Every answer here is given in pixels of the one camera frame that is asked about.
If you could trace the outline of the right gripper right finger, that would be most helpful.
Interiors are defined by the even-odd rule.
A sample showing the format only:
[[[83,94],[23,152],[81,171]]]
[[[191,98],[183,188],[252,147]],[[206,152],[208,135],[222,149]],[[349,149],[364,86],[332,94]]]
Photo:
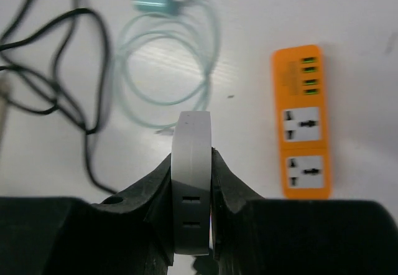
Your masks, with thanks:
[[[220,274],[396,274],[397,225],[369,200],[264,198],[212,152]]]

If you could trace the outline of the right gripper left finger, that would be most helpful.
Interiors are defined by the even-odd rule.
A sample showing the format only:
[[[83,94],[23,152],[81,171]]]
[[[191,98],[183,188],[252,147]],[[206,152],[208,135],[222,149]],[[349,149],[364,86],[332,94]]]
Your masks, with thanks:
[[[1,198],[2,274],[166,274],[172,264],[170,159],[101,203]]]

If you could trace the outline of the white dual usb charger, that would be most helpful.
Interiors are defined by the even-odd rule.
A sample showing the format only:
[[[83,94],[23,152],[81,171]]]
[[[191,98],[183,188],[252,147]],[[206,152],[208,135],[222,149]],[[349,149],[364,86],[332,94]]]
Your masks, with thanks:
[[[211,116],[183,111],[174,129],[171,151],[174,251],[209,253],[211,200]]]

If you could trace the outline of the orange power strip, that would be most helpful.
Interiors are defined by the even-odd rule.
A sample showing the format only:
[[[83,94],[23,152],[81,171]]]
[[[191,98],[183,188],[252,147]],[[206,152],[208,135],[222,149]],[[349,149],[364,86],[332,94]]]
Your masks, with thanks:
[[[317,45],[271,57],[282,191],[289,199],[328,199],[332,172],[326,78]]]

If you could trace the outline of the beige red power strip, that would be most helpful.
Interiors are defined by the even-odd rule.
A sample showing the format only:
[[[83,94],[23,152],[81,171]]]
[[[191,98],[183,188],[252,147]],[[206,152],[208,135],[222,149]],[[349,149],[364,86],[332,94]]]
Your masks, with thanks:
[[[1,76],[1,105],[0,105],[0,139],[2,139],[4,134],[4,127],[6,124],[7,118],[7,109],[8,109],[8,102],[7,98],[11,92],[11,84],[6,76]]]

